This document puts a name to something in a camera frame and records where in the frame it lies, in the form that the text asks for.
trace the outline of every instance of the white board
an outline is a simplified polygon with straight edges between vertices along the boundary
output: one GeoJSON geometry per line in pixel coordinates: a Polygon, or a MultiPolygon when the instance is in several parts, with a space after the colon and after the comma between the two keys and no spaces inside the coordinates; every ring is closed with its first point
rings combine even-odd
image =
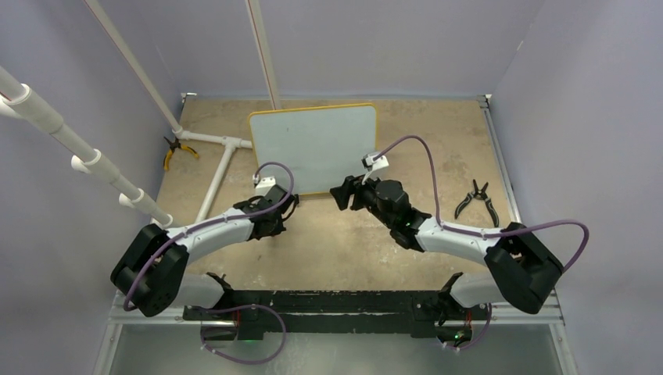
{"type": "MultiPolygon", "coordinates": [[[[370,103],[285,109],[252,113],[249,126],[258,165],[288,166],[296,194],[326,193],[346,176],[366,172],[361,159],[376,150],[378,114],[370,103]]],[[[289,186],[288,174],[276,166],[260,175],[289,186]]]]}

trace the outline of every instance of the gray floor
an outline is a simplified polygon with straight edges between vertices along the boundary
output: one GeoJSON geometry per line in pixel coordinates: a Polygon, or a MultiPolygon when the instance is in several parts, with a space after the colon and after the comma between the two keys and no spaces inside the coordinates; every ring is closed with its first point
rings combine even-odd
{"type": "MultiPolygon", "coordinates": [[[[347,104],[350,101],[284,101],[285,108],[347,104]]],[[[405,134],[422,136],[435,160],[443,220],[453,220],[456,205],[471,190],[471,180],[488,181],[488,194],[508,223],[507,200],[493,157],[489,135],[474,101],[373,101],[378,109],[378,146],[405,134]]],[[[250,139],[247,116],[270,109],[267,101],[189,99],[182,126],[203,134],[250,139]]],[[[223,154],[220,145],[187,141],[196,160],[178,152],[170,161],[157,202],[179,223],[192,223],[223,154]]],[[[425,151],[406,141],[389,153],[385,177],[400,180],[418,209],[433,213],[430,169],[425,151]]],[[[257,168],[251,150],[238,150],[226,172],[210,215],[253,195],[251,175],[257,168]]],[[[459,223],[491,227],[482,202],[473,202],[459,223]]],[[[340,212],[333,199],[309,199],[274,238],[232,245],[188,268],[191,273],[226,273],[234,288],[385,290],[436,289],[452,273],[485,270],[472,262],[439,253],[399,248],[368,212],[340,212]]]]}

